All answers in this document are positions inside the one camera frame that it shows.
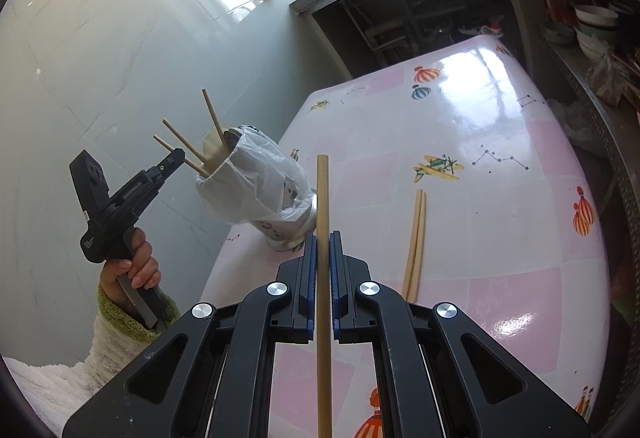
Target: sleeve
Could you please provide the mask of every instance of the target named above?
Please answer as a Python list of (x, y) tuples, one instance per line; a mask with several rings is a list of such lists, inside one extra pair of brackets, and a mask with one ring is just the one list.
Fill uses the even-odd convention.
[[(164, 321), (170, 325), (180, 314), (169, 296), (163, 293), (162, 297), (168, 306)], [(94, 341), (84, 362), (71, 368), (28, 366), (12, 358), (5, 363), (37, 415), (56, 436), (62, 436), (68, 418), (158, 335), (115, 306), (98, 287)]]

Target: pink tablecloth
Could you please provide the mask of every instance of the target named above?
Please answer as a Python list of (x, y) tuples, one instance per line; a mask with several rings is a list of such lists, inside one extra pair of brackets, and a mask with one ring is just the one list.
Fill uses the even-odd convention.
[[(588, 417), (609, 331), (600, 225), (571, 145), (505, 47), (478, 37), (315, 92), (280, 146), (312, 183), (329, 155), (330, 228), (396, 289), (423, 188), (418, 303), (457, 304)], [(202, 299), (241, 301), (291, 256), (233, 227)], [(270, 436), (316, 436), (314, 350), (279, 345)], [(376, 409), (370, 346), (334, 344), (333, 372), (334, 433), (354, 437)]]

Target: blue gripper pad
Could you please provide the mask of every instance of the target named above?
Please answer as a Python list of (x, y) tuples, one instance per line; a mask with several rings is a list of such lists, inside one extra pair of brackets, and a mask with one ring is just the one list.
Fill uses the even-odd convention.
[(329, 272), (331, 275), (331, 312), (334, 320), (334, 340), (340, 337), (340, 310), (338, 307), (338, 263), (335, 255), (335, 236), (329, 234)]
[(318, 249), (316, 246), (316, 237), (311, 236), (311, 250), (309, 260), (309, 282), (306, 292), (306, 331), (309, 334), (309, 340), (314, 339), (314, 323), (316, 321), (316, 268), (318, 266)]

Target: plastic bag on shelf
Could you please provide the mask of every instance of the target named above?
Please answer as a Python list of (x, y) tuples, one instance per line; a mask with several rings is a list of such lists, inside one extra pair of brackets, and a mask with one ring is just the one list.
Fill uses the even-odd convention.
[(612, 48), (606, 45), (602, 56), (587, 71), (587, 82), (600, 99), (611, 106), (618, 106), (626, 87), (628, 73), (611, 57)]
[(214, 214), (229, 224), (296, 222), (312, 204), (305, 171), (264, 133), (241, 126), (229, 157), (196, 188)]
[(568, 106), (553, 99), (546, 102), (562, 126), (566, 138), (573, 145), (596, 155), (606, 157), (604, 146), (600, 142), (593, 125), (587, 120), (587, 112), (578, 101)]

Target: chopstick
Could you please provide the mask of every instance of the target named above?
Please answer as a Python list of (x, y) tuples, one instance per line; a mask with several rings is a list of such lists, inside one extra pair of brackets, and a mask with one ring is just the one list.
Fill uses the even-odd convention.
[(422, 251), (424, 249), (424, 217), (427, 210), (427, 195), (422, 192), (420, 199), (420, 218), (418, 219), (418, 237), (415, 247), (414, 269), (409, 283), (409, 295), (407, 301), (415, 303), (418, 299), (418, 287), (420, 286), (420, 272), (422, 272)]
[(318, 376), (318, 438), (332, 438), (331, 401), (331, 287), (329, 277), (329, 157), (318, 155), (318, 211), (316, 248), (318, 271), (316, 280), (316, 374)]
[(209, 114), (211, 115), (211, 119), (213, 120), (213, 124), (216, 127), (216, 131), (218, 132), (218, 135), (220, 136), (220, 141), (222, 142), (222, 145), (225, 147), (226, 152), (227, 153), (231, 153), (229, 151), (229, 147), (228, 145), (226, 145), (226, 141), (225, 141), (225, 134), (222, 131), (222, 128), (220, 127), (220, 123), (218, 122), (218, 116), (216, 115), (216, 111), (213, 109), (213, 106), (211, 104), (211, 99), (209, 99), (209, 94), (207, 93), (206, 89), (202, 89), (202, 94), (204, 95), (204, 100), (207, 103), (207, 108), (209, 108)]
[[(160, 142), (161, 145), (163, 145), (166, 149), (168, 149), (169, 151), (173, 151), (175, 148), (171, 147), (169, 144), (167, 144), (166, 142), (164, 142), (160, 137), (158, 137), (157, 135), (154, 135), (154, 139), (156, 139), (156, 141)], [(189, 167), (193, 168), (195, 171), (198, 171), (198, 173), (200, 173), (203, 177), (208, 178), (209, 176), (211, 176), (209, 174), (209, 172), (204, 169), (203, 167), (197, 166), (196, 164), (194, 164), (191, 160), (189, 160), (188, 158), (184, 159), (184, 163), (186, 165), (188, 165)]]
[(422, 272), (422, 254), (424, 250), (424, 217), (426, 214), (426, 195), (422, 189), (415, 192), (414, 222), (409, 241), (409, 253), (406, 258), (406, 270), (402, 281), (402, 297), (409, 303), (415, 303)]
[(422, 189), (415, 192), (414, 223), (411, 227), (411, 240), (409, 241), (409, 254), (406, 256), (406, 270), (404, 271), (404, 281), (402, 282), (402, 297), (404, 300), (409, 296), (409, 286), (414, 273), (415, 247), (418, 238), (418, 223), (420, 220), (420, 207), (422, 206)]
[(189, 142), (187, 141), (187, 139), (185, 139), (182, 135), (180, 135), (180, 133), (178, 133), (177, 129), (175, 129), (171, 124), (169, 124), (169, 121), (166, 119), (162, 119), (162, 124), (164, 124), (164, 126), (166, 126), (167, 128), (169, 128), (169, 130), (177, 137), (177, 139), (184, 144), (185, 146), (187, 146), (188, 150), (193, 153), (196, 157), (198, 157), (198, 160), (201, 161), (205, 166), (207, 165), (207, 159), (204, 158), (204, 156), (195, 148), (193, 147), (191, 144), (189, 144)]

